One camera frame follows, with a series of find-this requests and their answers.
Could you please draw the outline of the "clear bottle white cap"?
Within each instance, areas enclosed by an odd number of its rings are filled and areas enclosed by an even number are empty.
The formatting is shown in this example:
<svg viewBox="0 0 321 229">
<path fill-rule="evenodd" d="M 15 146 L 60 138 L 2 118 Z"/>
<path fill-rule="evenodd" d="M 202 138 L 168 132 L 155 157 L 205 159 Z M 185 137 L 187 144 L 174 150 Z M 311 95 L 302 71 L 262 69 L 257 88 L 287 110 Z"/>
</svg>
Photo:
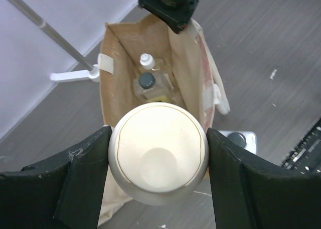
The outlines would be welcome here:
<svg viewBox="0 0 321 229">
<path fill-rule="evenodd" d="M 162 60 L 154 58 L 148 53 L 142 53 L 139 58 L 139 63 L 144 70 L 157 71 L 161 69 Z"/>
</svg>

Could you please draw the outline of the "brown canvas tote bag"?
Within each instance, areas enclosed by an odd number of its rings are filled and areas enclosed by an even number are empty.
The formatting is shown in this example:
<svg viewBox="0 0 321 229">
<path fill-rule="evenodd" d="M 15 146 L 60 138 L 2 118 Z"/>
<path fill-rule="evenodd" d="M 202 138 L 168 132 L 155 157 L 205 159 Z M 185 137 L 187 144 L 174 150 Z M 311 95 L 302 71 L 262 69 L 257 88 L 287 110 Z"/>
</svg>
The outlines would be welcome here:
<svg viewBox="0 0 321 229">
<path fill-rule="evenodd" d="M 154 15 L 137 23 L 106 24 L 98 55 L 100 99 L 104 123 L 114 130 L 120 119 L 132 109 L 146 104 L 133 91 L 132 82 L 145 72 L 139 58 L 148 53 L 161 59 L 160 70 L 168 75 L 175 102 L 188 111 L 205 131 L 212 125 L 215 112 L 230 112 L 224 85 L 201 26 L 191 20 L 187 28 L 175 34 Z M 110 167 L 106 177 L 99 224 L 109 221 L 128 201 L 116 183 Z"/>
</svg>

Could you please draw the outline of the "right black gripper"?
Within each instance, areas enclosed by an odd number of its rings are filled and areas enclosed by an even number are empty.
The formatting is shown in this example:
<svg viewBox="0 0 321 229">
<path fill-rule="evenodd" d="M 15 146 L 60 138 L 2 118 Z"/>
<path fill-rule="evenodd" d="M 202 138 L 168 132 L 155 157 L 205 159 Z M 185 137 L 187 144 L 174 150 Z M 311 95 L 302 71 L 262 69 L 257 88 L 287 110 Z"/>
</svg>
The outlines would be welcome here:
<svg viewBox="0 0 321 229">
<path fill-rule="evenodd" d="M 155 15 L 175 33 L 189 24 L 199 0 L 138 0 L 138 5 Z"/>
</svg>

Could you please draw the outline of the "clear bottle dark cap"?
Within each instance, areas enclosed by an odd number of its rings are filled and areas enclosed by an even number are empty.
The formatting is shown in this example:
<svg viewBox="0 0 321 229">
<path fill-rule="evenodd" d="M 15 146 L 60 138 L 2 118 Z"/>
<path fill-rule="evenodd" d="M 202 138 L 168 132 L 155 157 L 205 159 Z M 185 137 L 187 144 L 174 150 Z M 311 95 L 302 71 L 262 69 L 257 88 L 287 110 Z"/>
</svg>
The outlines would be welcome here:
<svg viewBox="0 0 321 229">
<path fill-rule="evenodd" d="M 143 103 L 174 103 L 174 88 L 168 75 L 161 72 L 145 72 L 132 82 L 136 97 Z"/>
</svg>

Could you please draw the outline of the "beige bottle front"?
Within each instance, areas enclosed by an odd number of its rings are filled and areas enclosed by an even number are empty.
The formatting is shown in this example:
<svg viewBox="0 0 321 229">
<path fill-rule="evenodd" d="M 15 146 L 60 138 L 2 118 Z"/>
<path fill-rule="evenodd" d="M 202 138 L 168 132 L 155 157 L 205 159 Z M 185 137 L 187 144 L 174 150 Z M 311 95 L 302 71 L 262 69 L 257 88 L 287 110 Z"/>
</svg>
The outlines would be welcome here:
<svg viewBox="0 0 321 229">
<path fill-rule="evenodd" d="M 116 124 L 108 162 L 116 183 L 132 199 L 166 205 L 199 186 L 208 168 L 209 145 L 188 111 L 165 102 L 147 103 Z"/>
</svg>

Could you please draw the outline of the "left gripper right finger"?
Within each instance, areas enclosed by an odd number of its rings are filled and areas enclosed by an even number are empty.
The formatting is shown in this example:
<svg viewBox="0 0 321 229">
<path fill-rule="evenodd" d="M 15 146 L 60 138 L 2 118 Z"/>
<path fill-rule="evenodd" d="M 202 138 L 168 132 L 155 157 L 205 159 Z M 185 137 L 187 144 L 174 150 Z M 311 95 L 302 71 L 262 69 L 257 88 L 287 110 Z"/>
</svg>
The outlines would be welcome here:
<svg viewBox="0 0 321 229">
<path fill-rule="evenodd" d="M 320 228 L 320 174 L 272 164 L 208 129 L 217 228 Z"/>
</svg>

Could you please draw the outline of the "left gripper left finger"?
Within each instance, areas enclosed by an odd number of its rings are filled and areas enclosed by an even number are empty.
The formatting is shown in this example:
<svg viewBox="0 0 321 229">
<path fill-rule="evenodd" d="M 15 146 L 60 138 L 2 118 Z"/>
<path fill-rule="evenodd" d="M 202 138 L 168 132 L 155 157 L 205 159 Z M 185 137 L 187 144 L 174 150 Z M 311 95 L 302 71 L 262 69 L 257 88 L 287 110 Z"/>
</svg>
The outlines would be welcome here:
<svg viewBox="0 0 321 229">
<path fill-rule="evenodd" d="M 20 171 L 1 173 L 1 228 L 97 228 L 110 126 Z"/>
</svg>

